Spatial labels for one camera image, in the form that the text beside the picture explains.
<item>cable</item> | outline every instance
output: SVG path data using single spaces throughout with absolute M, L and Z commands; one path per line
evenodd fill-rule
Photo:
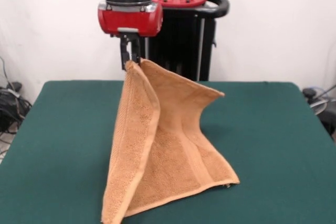
M 0 132 L 14 135 L 16 132 L 11 132 L 9 129 L 15 123 L 17 129 L 21 126 L 32 105 L 15 91 L 14 85 L 8 79 L 5 61 L 1 56 L 0 60 L 3 63 L 4 77 L 9 87 L 0 88 Z
M 3 143 L 5 143 L 5 144 L 12 144 L 12 143 L 10 143 L 10 142 L 7 142 L 7 141 L 5 141 L 5 140 L 2 140 L 1 138 L 0 138 L 0 142 L 3 142 Z
M 328 92 L 326 92 L 323 88 L 320 88 L 320 87 L 309 87 L 309 89 L 315 89 L 315 90 L 321 91 L 322 93 L 326 94 L 325 97 L 329 98 Z
M 327 89 L 324 93 L 318 95 L 318 96 L 316 97 L 316 99 L 318 99 L 318 98 L 324 96 L 325 94 L 328 94 L 331 90 L 333 90 L 333 89 L 335 89 L 335 88 L 336 88 L 336 84 L 335 84 L 334 86 L 332 86 L 330 89 Z
M 4 75 L 5 75 L 5 78 L 6 78 L 7 82 L 12 87 L 12 89 L 15 90 L 13 84 L 8 79 L 8 76 L 7 76 L 7 73 L 6 73 L 5 61 L 1 56 L 0 56 L 0 60 L 2 61 L 2 69 L 3 69 L 3 72 L 4 72 Z

